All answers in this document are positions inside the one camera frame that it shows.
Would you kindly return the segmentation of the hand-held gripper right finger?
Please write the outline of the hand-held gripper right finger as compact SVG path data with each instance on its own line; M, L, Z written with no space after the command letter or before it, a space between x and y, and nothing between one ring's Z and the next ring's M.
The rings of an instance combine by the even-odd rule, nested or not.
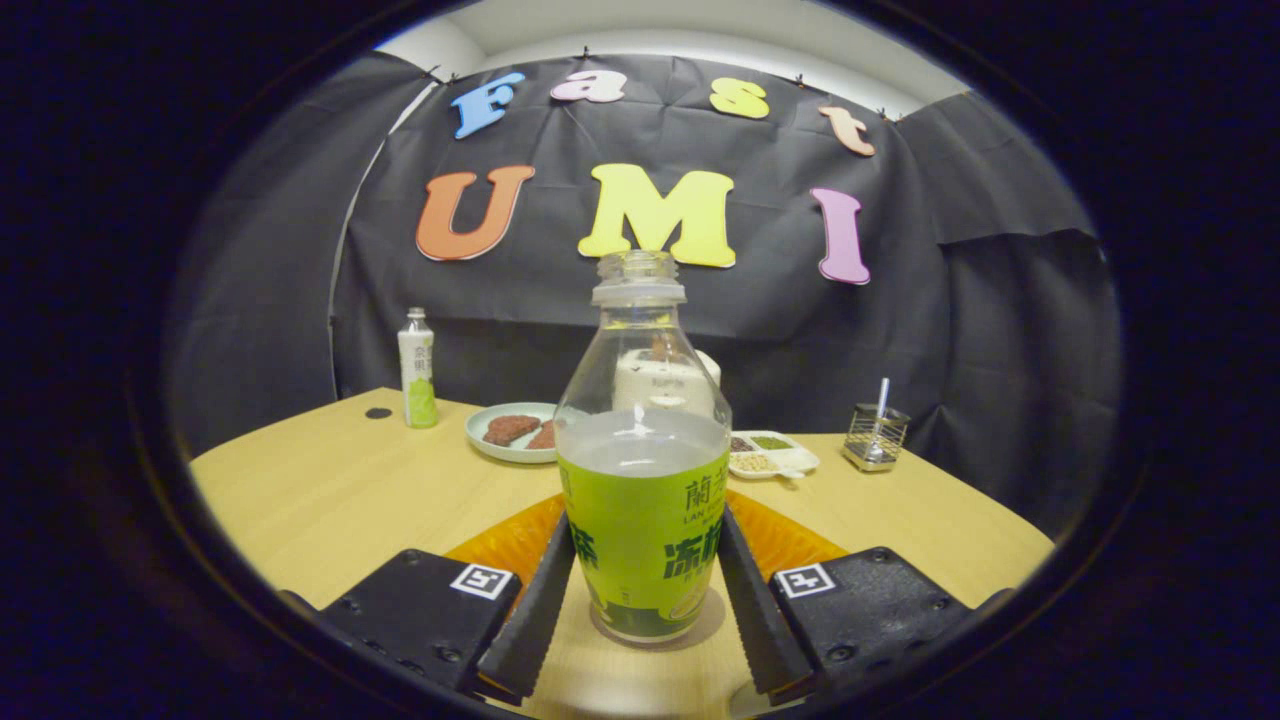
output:
M888 547L851 553L737 492L718 560L754 685L773 706L901 691L1005 598L970 607Z

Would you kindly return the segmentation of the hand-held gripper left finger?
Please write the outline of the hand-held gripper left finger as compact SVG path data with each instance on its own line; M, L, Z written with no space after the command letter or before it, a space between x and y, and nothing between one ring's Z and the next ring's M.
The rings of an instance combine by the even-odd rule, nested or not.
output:
M402 550L324 607L282 600L398 701L521 701L535 691L575 561L553 495L447 553Z

